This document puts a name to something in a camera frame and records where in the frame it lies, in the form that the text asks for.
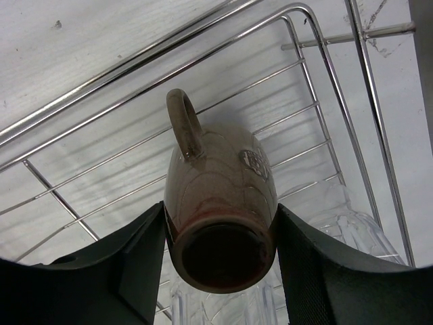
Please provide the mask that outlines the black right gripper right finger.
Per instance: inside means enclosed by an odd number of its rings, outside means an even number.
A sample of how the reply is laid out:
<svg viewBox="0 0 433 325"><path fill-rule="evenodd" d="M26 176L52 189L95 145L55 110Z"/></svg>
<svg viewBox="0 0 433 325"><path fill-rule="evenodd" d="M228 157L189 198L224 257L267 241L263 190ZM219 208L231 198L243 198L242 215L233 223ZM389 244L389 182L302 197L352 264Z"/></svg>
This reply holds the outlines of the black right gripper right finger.
<svg viewBox="0 0 433 325"><path fill-rule="evenodd" d="M291 324L431 324L432 267L362 253L279 204L279 265Z"/></svg>

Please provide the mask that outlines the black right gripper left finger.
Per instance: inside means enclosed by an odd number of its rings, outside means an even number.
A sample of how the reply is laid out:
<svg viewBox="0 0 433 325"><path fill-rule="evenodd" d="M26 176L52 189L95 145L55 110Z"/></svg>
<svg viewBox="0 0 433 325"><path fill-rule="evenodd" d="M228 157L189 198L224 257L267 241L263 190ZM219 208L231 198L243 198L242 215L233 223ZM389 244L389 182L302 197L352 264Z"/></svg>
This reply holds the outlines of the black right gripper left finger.
<svg viewBox="0 0 433 325"><path fill-rule="evenodd" d="M2 324L153 324L164 206L49 265L1 260Z"/></svg>

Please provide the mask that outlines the dark red cup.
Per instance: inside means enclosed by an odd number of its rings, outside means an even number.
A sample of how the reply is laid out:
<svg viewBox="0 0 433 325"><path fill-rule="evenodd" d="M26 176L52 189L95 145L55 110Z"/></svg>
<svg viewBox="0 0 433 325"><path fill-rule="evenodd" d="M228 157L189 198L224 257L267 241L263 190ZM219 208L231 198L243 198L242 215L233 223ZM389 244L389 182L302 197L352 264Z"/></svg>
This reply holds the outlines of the dark red cup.
<svg viewBox="0 0 433 325"><path fill-rule="evenodd" d="M164 193L173 266L198 290L245 290L275 258L277 194L265 151L239 125L201 124L181 89L166 106L177 141Z"/></svg>

